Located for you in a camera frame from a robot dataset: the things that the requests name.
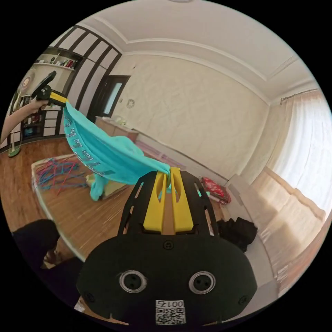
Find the human arm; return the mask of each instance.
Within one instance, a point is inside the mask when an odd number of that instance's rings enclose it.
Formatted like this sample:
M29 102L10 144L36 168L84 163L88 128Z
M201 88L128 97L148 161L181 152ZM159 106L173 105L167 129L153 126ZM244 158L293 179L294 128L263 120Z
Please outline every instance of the human arm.
M45 108L47 105L47 100L34 100L31 103L21 107L13 114L7 116L4 120L2 132L1 132L1 141L0 144L9 136L10 132L26 117L36 113L39 108Z

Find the black bag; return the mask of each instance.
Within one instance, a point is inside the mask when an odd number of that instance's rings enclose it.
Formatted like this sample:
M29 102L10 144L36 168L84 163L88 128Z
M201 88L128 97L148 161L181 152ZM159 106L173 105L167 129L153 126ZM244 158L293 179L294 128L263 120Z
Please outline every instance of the black bag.
M238 246L243 252L247 251L247 247L251 244L256 235L257 227L250 221L237 218L236 221L219 220L217 222L220 237Z

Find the wall decoration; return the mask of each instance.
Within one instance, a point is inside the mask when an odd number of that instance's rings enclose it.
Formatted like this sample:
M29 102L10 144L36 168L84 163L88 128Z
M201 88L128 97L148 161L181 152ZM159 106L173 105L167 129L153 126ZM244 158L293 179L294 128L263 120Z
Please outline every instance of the wall decoration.
M133 108L135 106L134 99L128 99L127 108Z

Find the curtain rod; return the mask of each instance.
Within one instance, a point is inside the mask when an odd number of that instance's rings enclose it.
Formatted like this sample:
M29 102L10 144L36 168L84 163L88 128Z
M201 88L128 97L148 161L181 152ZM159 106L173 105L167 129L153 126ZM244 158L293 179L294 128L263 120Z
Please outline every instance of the curtain rod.
M288 96L288 97L285 97L285 98L281 98L280 105L286 99L292 98L292 97L297 96L297 95L302 94L302 93L307 93L307 92L311 92L311 91L318 91L318 90L320 90L320 89L310 89L310 90L302 91L302 92L299 92L299 93L295 93L295 94L293 94L291 96Z

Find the white curtain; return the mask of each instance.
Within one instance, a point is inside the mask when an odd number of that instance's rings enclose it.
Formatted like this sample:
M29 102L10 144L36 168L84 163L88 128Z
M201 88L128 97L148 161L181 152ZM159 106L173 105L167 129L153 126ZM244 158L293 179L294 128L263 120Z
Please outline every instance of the white curtain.
M332 210L332 114L322 92L286 102L286 121L267 167L329 215Z
M282 294L310 264L309 248L327 232L332 210L332 115L320 91L287 100L267 166L241 198Z

